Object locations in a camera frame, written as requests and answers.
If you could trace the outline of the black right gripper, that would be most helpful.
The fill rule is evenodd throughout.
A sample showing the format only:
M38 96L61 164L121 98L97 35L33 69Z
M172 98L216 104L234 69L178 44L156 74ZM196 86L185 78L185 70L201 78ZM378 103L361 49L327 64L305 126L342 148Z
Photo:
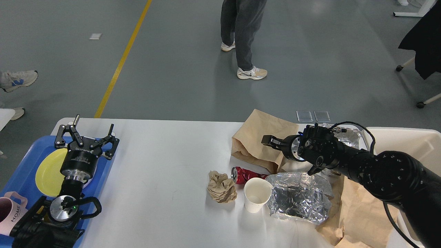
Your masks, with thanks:
M272 135L264 135L261 144L276 150L281 150L283 155L292 161L305 162L305 159L298 155L300 147L300 134L287 136L285 139L279 139Z

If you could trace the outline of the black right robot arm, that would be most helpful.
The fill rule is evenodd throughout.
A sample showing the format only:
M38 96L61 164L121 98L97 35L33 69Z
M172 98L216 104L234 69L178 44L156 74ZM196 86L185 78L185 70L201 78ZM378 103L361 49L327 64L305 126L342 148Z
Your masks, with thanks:
M307 125L297 135L279 139L265 135L262 144L282 151L290 160L312 164L308 174L333 169L360 183L374 197L403 211L426 248L440 247L441 179L421 162L401 151L373 153L356 149L335 137L335 125Z

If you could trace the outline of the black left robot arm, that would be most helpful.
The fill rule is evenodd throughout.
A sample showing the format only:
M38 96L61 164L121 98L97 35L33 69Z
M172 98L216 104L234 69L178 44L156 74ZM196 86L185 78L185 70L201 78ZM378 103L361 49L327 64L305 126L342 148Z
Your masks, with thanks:
M86 220L102 211L98 199L106 181L119 139L112 133L102 138L81 136L72 124L60 125L55 149L67 149L60 165L63 176L59 193L52 199L41 196L10 232L13 248L72 248L82 237Z

